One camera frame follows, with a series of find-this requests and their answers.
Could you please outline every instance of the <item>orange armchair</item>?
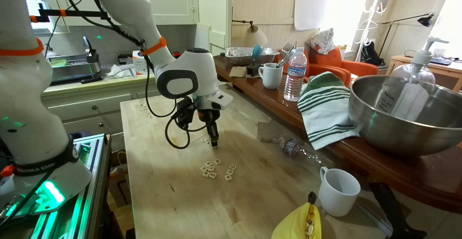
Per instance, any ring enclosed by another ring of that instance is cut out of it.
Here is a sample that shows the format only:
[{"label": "orange armchair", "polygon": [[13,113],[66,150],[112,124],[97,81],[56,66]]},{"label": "orange armchair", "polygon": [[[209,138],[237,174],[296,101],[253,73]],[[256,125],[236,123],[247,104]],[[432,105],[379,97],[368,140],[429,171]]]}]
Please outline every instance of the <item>orange armchair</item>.
[{"label": "orange armchair", "polygon": [[367,75],[376,75],[378,73],[378,67],[375,65],[356,61],[342,60],[340,56],[340,49],[338,47],[336,47],[334,50],[331,50],[327,55],[319,54],[315,50],[310,48],[308,57],[310,58],[310,61],[313,63],[334,66],[336,68],[343,68],[359,77]]},{"label": "orange armchair", "polygon": [[[308,77],[310,76],[315,76],[323,72],[330,71],[334,75],[338,76],[338,78],[340,78],[340,80],[345,84],[345,86],[350,83],[351,73],[348,70],[345,70],[343,68],[336,68],[334,66],[312,64],[308,60],[308,54],[307,54],[306,49],[305,49],[305,56],[307,59],[307,64],[306,64],[306,72],[305,72],[305,77],[303,78],[303,82],[307,83]],[[277,63],[281,59],[282,59],[281,55],[276,55],[273,62]],[[283,73],[286,75],[287,75],[288,66],[289,66],[289,63],[286,63],[284,65]]]}]

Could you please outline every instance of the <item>yellow bag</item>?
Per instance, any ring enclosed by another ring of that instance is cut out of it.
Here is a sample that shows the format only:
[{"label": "yellow bag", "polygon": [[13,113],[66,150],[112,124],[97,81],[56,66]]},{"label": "yellow bag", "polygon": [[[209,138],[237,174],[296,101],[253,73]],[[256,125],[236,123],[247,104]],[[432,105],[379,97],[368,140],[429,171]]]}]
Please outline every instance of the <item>yellow bag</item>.
[{"label": "yellow bag", "polygon": [[310,239],[321,239],[321,218],[316,206],[305,203],[284,218],[273,231],[271,239],[306,239],[307,221],[314,221]]}]

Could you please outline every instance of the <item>green striped towel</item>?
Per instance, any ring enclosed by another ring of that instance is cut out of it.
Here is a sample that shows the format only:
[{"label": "green striped towel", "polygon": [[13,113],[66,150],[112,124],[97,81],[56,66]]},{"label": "green striped towel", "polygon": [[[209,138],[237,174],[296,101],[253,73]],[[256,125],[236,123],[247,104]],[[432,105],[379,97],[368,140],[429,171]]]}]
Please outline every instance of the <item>green striped towel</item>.
[{"label": "green striped towel", "polygon": [[334,74],[310,77],[297,102],[308,139],[315,150],[350,136],[359,136],[348,117],[350,90]]}]

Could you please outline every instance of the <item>white mug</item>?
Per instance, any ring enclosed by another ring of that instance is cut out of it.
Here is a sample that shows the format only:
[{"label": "white mug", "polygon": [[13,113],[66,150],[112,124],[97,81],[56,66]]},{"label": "white mug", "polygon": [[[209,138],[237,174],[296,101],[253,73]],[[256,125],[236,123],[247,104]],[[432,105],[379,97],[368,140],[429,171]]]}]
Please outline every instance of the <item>white mug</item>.
[{"label": "white mug", "polygon": [[277,63],[264,63],[258,69],[258,74],[263,80],[263,85],[267,89],[276,89],[281,84],[282,79],[282,66],[276,68]]},{"label": "white mug", "polygon": [[339,169],[322,167],[319,200],[331,216],[345,216],[353,207],[361,186],[350,173]]}]

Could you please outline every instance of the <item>black desk lamp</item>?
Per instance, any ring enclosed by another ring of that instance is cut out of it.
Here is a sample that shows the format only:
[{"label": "black desk lamp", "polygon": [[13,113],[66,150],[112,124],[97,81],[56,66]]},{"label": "black desk lamp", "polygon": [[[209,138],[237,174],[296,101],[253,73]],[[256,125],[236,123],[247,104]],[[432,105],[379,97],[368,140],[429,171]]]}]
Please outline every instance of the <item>black desk lamp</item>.
[{"label": "black desk lamp", "polygon": [[380,48],[380,52],[378,53],[378,56],[380,57],[380,54],[382,54],[383,47],[385,46],[385,42],[387,41],[388,33],[390,33],[391,26],[393,25],[393,23],[399,22],[399,21],[404,21],[404,20],[407,20],[407,19],[413,19],[413,18],[421,17],[421,18],[419,18],[417,21],[418,21],[421,25],[424,25],[425,27],[430,27],[430,25],[432,25],[432,17],[433,17],[434,15],[435,15],[434,12],[430,12],[430,13],[426,13],[426,14],[422,14],[422,15],[407,17],[407,18],[404,18],[404,19],[399,19],[399,20],[384,22],[383,25],[389,23],[390,26],[388,27],[387,35],[385,36],[385,40],[383,41],[382,48]]}]

